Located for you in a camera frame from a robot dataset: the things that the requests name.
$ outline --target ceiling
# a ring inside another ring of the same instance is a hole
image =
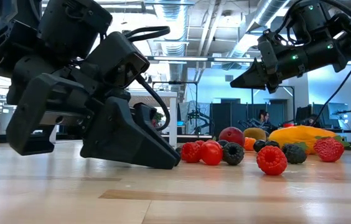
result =
[[[185,44],[184,56],[213,56],[226,57],[239,42],[239,37],[243,35],[240,32],[240,26],[246,16],[255,15],[255,11],[259,6],[259,0],[190,0],[190,1],[166,1],[159,0],[162,2],[170,3],[173,2],[175,5],[189,4],[186,13],[186,36],[183,40]],[[109,0],[96,0],[106,10],[108,10],[113,16],[113,22],[108,29],[109,32],[122,31],[122,30],[133,30],[139,27],[147,26],[166,26],[175,27],[174,23],[166,21],[158,17],[157,10],[159,6],[152,4],[152,1],[146,0],[145,4],[141,4],[141,1],[129,0],[129,1],[109,1]],[[215,2],[213,7],[213,13],[210,18],[210,2]],[[351,8],[351,0],[342,1],[349,8]],[[48,0],[42,1],[43,10]],[[276,13],[276,17],[272,23],[267,25],[271,28],[277,28],[282,23],[282,16],[286,13],[287,8],[293,3],[288,1],[284,9],[279,10]],[[208,27],[207,34],[204,32],[204,27]],[[245,57],[259,57],[260,52],[251,47],[255,45],[256,38],[262,33],[264,28],[253,30],[249,34],[244,36],[244,42],[242,44],[248,46]],[[199,50],[201,38],[206,34],[204,40],[203,49],[207,48],[207,55],[204,55],[204,50]],[[135,42],[136,47],[144,55],[164,55],[164,49],[162,48],[163,42],[168,41],[167,37],[161,37],[158,39],[151,39],[148,41]],[[182,66],[184,69],[182,73],[187,73],[191,68],[195,68],[195,63],[188,63]],[[172,76],[172,67],[168,63],[152,63],[150,69],[146,72],[145,76],[151,77],[153,81],[169,81],[174,80]],[[188,75],[177,77],[178,80],[188,79]],[[0,95],[5,95],[7,88],[11,84],[10,79],[0,77]],[[133,83],[131,88],[141,88],[137,83]]]

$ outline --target table surface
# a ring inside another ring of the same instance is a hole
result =
[[[351,224],[351,151],[336,163],[309,156],[270,177],[255,152],[235,167],[156,170],[83,159],[81,146],[62,141],[22,157],[0,144],[0,224]]]

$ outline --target ceiling duct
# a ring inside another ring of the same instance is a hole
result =
[[[276,13],[283,9],[287,3],[289,3],[289,0],[261,0],[255,12],[243,17],[240,24],[239,43],[228,54],[228,57],[238,58],[244,56],[249,47],[252,46],[251,41],[246,40],[246,32],[265,26],[271,22],[275,18]]]
[[[162,43],[162,50],[166,56],[185,56],[185,43],[179,42],[177,40],[187,39],[187,6],[182,6],[182,0],[178,0],[180,4],[161,4],[155,5],[155,11],[159,19],[167,21],[168,26],[170,26],[170,34],[167,34],[164,38],[166,40],[175,40],[174,42],[164,42]],[[169,64],[170,67],[170,80],[179,81],[182,80],[182,64]],[[172,86],[172,91],[177,91],[179,86]]]

